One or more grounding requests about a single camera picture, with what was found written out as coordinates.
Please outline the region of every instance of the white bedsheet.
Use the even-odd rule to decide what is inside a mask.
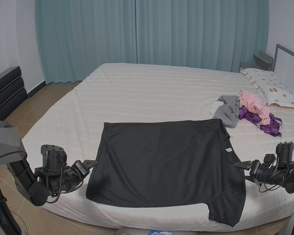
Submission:
[[[211,118],[209,107],[221,95],[240,90],[258,92],[241,73],[188,67],[140,64],[104,64],[55,103],[32,127],[23,143],[31,168],[42,166],[40,146],[62,146],[68,165],[80,159],[96,159],[104,122],[163,122]],[[263,133],[247,120],[227,128],[241,159],[263,160],[278,142],[294,142],[294,109],[271,106],[282,118],[282,138]],[[290,216],[294,194],[283,188],[259,193],[246,181],[246,202],[240,222],[231,228],[208,219],[205,204],[162,208],[123,208],[97,204],[85,197],[89,175],[76,192],[61,195],[43,208],[88,224],[156,230],[233,231]]]

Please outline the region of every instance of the black shirt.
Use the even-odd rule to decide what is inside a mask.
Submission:
[[[205,203],[210,220],[233,227],[246,189],[229,138],[220,119],[104,123],[86,197],[120,207]]]

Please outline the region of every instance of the gray towel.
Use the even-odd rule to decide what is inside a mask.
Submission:
[[[226,127],[236,127],[237,122],[239,121],[240,107],[238,96],[221,96],[219,97],[219,100],[223,101],[224,105],[218,107],[212,118],[221,119]]]

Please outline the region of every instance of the shirt sleeve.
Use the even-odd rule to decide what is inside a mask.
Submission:
[[[241,218],[245,198],[244,191],[231,189],[208,199],[205,204],[209,208],[209,219],[234,227]]]

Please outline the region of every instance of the white headboard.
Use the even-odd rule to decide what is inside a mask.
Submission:
[[[272,71],[283,84],[294,94],[294,52],[277,45]]]

